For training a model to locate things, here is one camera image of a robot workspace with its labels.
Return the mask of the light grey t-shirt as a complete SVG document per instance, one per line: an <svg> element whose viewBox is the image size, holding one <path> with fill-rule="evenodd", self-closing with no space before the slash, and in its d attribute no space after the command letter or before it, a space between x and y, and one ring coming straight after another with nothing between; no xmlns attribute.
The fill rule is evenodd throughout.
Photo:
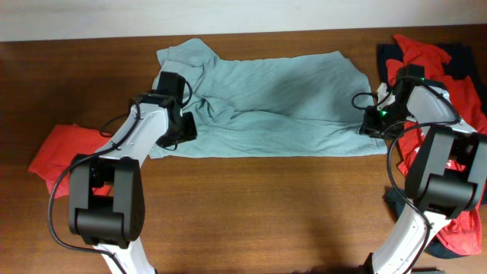
<svg viewBox="0 0 487 274"><path fill-rule="evenodd" d="M185 158L382 155L362 135L370 105L365 74L339 52L294 58L223 60L199 39L157 51L164 72L182 75L197 136Z"/></svg>

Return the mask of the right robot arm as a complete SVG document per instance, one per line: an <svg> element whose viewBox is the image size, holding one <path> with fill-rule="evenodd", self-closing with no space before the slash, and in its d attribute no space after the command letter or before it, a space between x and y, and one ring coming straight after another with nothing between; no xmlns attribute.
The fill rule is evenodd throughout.
<svg viewBox="0 0 487 274"><path fill-rule="evenodd" d="M461 212L476 207L486 182L486 136L450 101L444 84L425 78L420 65L399 69L392 89L365 107L360 134L396 144L414 129L425 135L405 180L394 187L405 206L385 243L363 271L411 273L434 236Z"/></svg>

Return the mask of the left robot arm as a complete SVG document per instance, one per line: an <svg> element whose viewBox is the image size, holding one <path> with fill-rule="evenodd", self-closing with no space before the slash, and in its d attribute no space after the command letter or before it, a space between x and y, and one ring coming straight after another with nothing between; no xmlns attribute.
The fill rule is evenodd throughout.
<svg viewBox="0 0 487 274"><path fill-rule="evenodd" d="M92 155L76 155L69 172L68 226L101 254L113 273L155 273L140 234L145 220L141 166L154 147L177 148L196 139L175 72L161 72L157 87L135 99L126 121Z"/></svg>

